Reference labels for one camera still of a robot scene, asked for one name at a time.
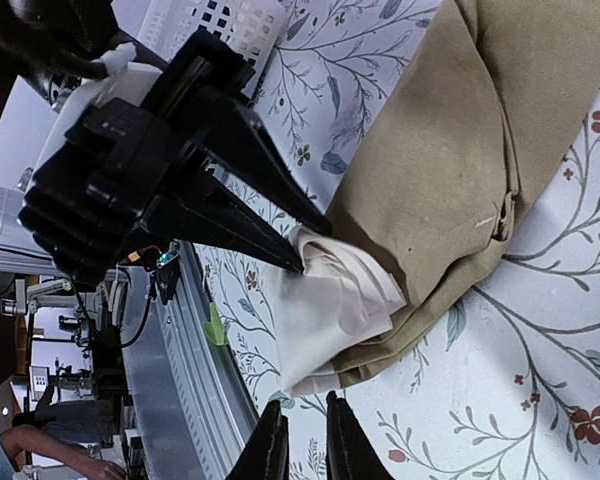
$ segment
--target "person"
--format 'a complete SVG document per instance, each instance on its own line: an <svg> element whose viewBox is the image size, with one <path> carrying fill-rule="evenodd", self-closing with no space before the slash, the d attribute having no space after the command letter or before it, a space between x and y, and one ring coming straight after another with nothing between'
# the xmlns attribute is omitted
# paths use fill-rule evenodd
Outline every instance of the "person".
<svg viewBox="0 0 600 480"><path fill-rule="evenodd" d="M31 425L20 425L0 434L0 480L16 473L16 457L28 451L52 458L87 480L124 480L126 472L113 462L91 458Z"/></svg>
<svg viewBox="0 0 600 480"><path fill-rule="evenodd" d="M70 444L110 446L113 414L110 402L76 400L51 404L55 387L49 385L34 412L19 413L13 427L31 425Z"/></svg>

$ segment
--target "tablecloth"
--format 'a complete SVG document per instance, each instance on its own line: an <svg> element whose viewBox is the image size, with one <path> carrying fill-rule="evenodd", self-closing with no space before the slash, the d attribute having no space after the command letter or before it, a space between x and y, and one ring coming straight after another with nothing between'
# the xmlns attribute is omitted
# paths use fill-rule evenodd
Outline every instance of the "tablecloth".
<svg viewBox="0 0 600 480"><path fill-rule="evenodd" d="M289 28L256 110L321 208L438 3L284 2ZM280 233L295 224L239 181L230 186ZM325 479L326 402L280 392L263 264L198 252L256 407L282 400L291 477ZM600 94L494 274L398 364L339 393L396 479L600 479Z"/></svg>

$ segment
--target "wire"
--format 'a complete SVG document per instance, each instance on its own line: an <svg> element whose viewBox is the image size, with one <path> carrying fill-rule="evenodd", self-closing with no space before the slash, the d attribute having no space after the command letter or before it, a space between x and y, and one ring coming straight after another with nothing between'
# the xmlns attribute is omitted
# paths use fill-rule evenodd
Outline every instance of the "wire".
<svg viewBox="0 0 600 480"><path fill-rule="evenodd" d="M138 327L138 330L136 331L133 338L131 340L129 340L128 342L123 343L121 345L121 348L123 348L123 349L129 348L138 341L138 339L142 335L142 332L144 331L144 327L147 325L147 320L149 319L149 311L151 310L151 303L153 302L155 297L156 297L155 276L151 275L151 289L149 291L149 295L147 295L147 303L144 306L144 313L142 314L142 320L140 321L140 326Z"/></svg>
<svg viewBox="0 0 600 480"><path fill-rule="evenodd" d="M4 288L4 290L2 290L2 291L0 292L0 296L2 296L2 295L4 295L5 293L7 293L7 292L9 291L9 289L10 289L10 288L13 286L13 284L15 283L15 281L16 281L16 276L15 276L15 274L14 274L14 275L13 275L13 278L12 278L12 279L11 279L11 281L9 282L9 285L7 285L7 286Z"/></svg>
<svg viewBox="0 0 600 480"><path fill-rule="evenodd" d="M71 288L73 289L73 293L78 299L78 306L80 307L80 310L82 310L82 313L84 313L85 317L87 317L87 320L91 322L91 317L89 317L89 312L87 311L87 306L84 304L82 295L80 295L80 293L78 292L78 289L76 288L76 284L73 281L73 279L70 278L69 281L71 282Z"/></svg>
<svg viewBox="0 0 600 480"><path fill-rule="evenodd" d="M129 280L129 290L133 292L133 282L131 281L131 274L129 273L129 270L124 267L120 267L118 270L127 276L127 280Z"/></svg>

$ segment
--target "cable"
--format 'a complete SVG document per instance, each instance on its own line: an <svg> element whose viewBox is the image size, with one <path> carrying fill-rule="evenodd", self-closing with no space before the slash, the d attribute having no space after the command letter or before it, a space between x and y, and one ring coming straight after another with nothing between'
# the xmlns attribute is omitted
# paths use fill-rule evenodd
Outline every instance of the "cable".
<svg viewBox="0 0 600 480"><path fill-rule="evenodd" d="M80 307L80 310L82 310L82 313L84 313L85 317L87 317L87 320L91 322L91 317L89 317L89 312L87 311L87 306L84 304L82 295L80 295L80 293L78 292L78 289L76 288L76 284L73 281L73 279L70 278L69 281L71 282L71 288L73 289L73 293L78 299L78 306Z"/></svg>
<svg viewBox="0 0 600 480"><path fill-rule="evenodd" d="M149 311L151 310L151 303L153 302L153 300L156 297L155 285L156 285L155 276L151 275L151 288L149 290L149 295L147 295L147 303L144 306L144 313L142 314L142 320L140 321L140 326L138 327L138 330L136 331L133 338L131 340L129 340L128 342L123 343L121 345L121 348L124 349L124 348L131 347L133 344L135 344L138 341L138 339L142 335L142 332L144 331L144 327L147 325L147 320L149 319Z"/></svg>
<svg viewBox="0 0 600 480"><path fill-rule="evenodd" d="M154 252L153 255L156 255L155 259L147 258L147 252ZM147 273L153 272L157 268L158 260L162 255L162 250L157 245L149 245L147 247L140 248L135 252L130 253L127 257L120 262L124 266L131 265L139 265L144 268L144 271Z"/></svg>
<svg viewBox="0 0 600 480"><path fill-rule="evenodd" d="M0 292L0 296L1 296L1 295L4 295L5 293L7 293L7 292L9 291L9 289L10 289L10 288L13 286L13 284L15 283L15 281L16 281L16 276L15 276L15 274L14 274L14 275L13 275L13 278L12 278L12 279L11 279L11 281L9 282L9 285L7 285L7 286L4 288L4 290L2 290L2 291Z"/></svg>
<svg viewBox="0 0 600 480"><path fill-rule="evenodd" d="M127 280L129 280L129 289L133 291L133 282L131 281L131 274L129 273L129 270L124 267L119 267L118 270L127 276Z"/></svg>

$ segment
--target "beige cloth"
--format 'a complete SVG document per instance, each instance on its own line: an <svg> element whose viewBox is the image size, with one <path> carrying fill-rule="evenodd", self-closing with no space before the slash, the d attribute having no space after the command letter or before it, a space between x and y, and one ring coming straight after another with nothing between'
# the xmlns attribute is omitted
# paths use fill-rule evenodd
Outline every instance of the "beige cloth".
<svg viewBox="0 0 600 480"><path fill-rule="evenodd" d="M289 240L304 274L267 265L262 284L271 299L280 387L300 396L338 388L329 361L391 330L390 315L406 303L391 275L359 248L300 226Z"/></svg>
<svg viewBox="0 0 600 480"><path fill-rule="evenodd" d="M495 268L600 85L600 0L444 0L328 216L409 305L332 360L342 387L412 349Z"/></svg>

